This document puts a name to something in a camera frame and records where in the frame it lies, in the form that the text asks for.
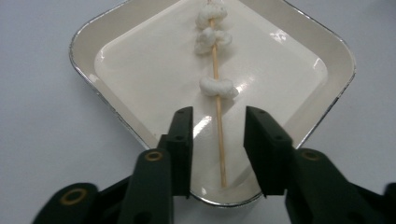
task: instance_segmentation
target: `white marshmallow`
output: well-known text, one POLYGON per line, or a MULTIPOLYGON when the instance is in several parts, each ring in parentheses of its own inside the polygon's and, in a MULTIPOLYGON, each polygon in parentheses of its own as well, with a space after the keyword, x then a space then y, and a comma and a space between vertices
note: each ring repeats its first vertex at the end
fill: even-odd
POLYGON ((198 14, 195 24, 200 29, 205 29, 210 26, 209 20, 213 19, 215 24, 220 23, 227 16, 227 10, 223 4, 209 2, 198 14))
POLYGON ((205 28, 200 34, 198 34, 195 41, 195 53, 205 54, 210 52, 212 46, 216 42, 216 35, 212 28, 205 28))
POLYGON ((212 46, 216 43, 218 50, 231 44, 233 37, 224 31, 213 31, 212 28, 205 28, 198 34, 194 51, 196 54, 206 54, 212 50, 212 46))
POLYGON ((207 96, 219 95, 222 98, 233 99, 239 94, 230 79, 216 80, 213 77, 202 77, 199 87, 201 92, 207 96))

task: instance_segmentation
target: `white plate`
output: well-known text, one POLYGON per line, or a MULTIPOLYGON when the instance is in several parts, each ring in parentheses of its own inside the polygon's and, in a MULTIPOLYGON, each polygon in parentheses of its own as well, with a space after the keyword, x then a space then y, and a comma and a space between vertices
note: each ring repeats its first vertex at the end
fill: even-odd
POLYGON ((70 47, 72 64, 147 147, 167 133, 173 113, 194 107, 191 193, 237 206, 260 194, 243 148, 247 105, 271 113, 298 147, 354 76, 355 63, 334 33, 281 0, 224 1, 221 27, 233 43, 219 55, 219 75, 240 94, 223 100, 228 187, 219 178, 215 103, 198 81, 210 56, 193 53, 195 17, 204 0, 135 0, 84 25, 70 47))

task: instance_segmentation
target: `skewer with marshmallows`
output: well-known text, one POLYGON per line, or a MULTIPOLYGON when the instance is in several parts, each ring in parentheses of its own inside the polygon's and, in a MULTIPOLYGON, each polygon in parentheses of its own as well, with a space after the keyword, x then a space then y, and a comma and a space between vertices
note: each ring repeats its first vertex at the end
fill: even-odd
POLYGON ((221 98, 233 99, 238 95, 238 90, 230 79, 219 79, 218 49, 223 49, 231 44, 232 37, 224 31, 216 30, 219 24, 227 16, 227 11, 222 4, 208 0, 201 9, 195 21, 198 28, 203 31, 198 34, 195 42, 196 54, 212 53, 213 77, 202 77, 200 80, 201 92, 207 96, 216 96, 216 116, 219 134, 219 159, 221 186, 227 187, 225 172, 225 151, 221 119, 221 98))

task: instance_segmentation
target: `metal rivet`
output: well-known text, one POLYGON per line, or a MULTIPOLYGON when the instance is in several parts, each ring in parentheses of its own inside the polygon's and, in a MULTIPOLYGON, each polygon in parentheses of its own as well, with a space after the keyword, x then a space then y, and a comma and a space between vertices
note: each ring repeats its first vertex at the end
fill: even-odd
POLYGON ((316 153, 315 151, 311 151, 311 150, 306 150, 302 153, 302 156, 309 160, 309 161, 318 161, 320 160, 320 156, 318 153, 316 153))
POLYGON ((163 158, 163 154, 159 151, 152 151, 145 156, 147 161, 160 161, 163 158))
POLYGON ((87 196, 87 193, 88 192, 85 189, 70 189, 66 192, 66 194, 64 194, 64 196, 62 196, 60 203, 63 205, 73 205, 79 203, 85 198, 85 196, 87 196), (77 194, 77 197, 70 197, 73 194, 77 194))

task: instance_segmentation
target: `white surface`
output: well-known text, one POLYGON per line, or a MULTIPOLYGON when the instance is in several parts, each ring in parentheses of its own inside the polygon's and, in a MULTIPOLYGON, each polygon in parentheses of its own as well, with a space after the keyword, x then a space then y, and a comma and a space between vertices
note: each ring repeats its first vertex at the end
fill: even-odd
MULTIPOLYGON (((68 61, 71 36, 120 1, 0 6, 0 222, 29 223, 58 189, 103 189, 129 175, 139 146, 68 61)), ((396 3, 290 1, 339 34, 358 72, 306 147, 375 192, 396 180, 396 3)), ((238 209, 175 199, 175 223, 288 223, 283 197, 238 209)))

